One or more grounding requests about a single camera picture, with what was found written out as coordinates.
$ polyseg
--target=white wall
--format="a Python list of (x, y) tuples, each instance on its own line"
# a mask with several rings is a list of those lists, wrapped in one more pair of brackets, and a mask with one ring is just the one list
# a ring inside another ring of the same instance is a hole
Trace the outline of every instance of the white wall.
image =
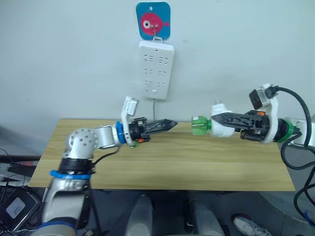
[[(119, 118), (125, 95), (138, 94), (135, 0), (0, 1), (0, 147), (41, 154), (60, 118)], [(315, 112), (313, 0), (172, 0), (176, 48), (169, 97), (157, 118), (210, 115), (220, 99), (234, 112), (252, 108), (263, 83), (291, 88)], [(303, 118), (278, 96), (279, 116)]]

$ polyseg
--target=wooden table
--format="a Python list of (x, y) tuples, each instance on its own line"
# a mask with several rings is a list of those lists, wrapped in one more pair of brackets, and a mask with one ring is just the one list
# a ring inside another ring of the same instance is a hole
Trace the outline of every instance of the wooden table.
[[(47, 187), (58, 169), (67, 136), (81, 127), (113, 120), (61, 119), (31, 178), (30, 186)], [(96, 150), (94, 159), (115, 149)], [(151, 141), (121, 150), (96, 166), (92, 187), (98, 189), (185, 189), (220, 191), (294, 191), (276, 144), (193, 136), (190, 123), (179, 123)]]

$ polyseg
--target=blue sticker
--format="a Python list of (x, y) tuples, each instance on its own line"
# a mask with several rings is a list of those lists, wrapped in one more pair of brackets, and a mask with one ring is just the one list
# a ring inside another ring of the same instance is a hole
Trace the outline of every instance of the blue sticker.
[(140, 2), (136, 7), (140, 36), (152, 40), (154, 34), (163, 40), (169, 38), (171, 30), (171, 8), (166, 2)]

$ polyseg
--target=power strip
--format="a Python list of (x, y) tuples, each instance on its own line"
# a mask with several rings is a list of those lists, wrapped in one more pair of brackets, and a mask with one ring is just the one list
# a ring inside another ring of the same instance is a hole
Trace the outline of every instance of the power strip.
[(166, 99), (173, 67), (174, 46), (141, 41), (139, 51), (143, 95), (149, 98)]

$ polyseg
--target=sneaker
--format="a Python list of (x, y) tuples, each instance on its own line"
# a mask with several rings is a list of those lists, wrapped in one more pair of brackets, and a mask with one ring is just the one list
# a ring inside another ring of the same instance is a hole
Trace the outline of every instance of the sneaker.
[(245, 236), (272, 236), (266, 229), (260, 227), (244, 214), (232, 217), (235, 227)]

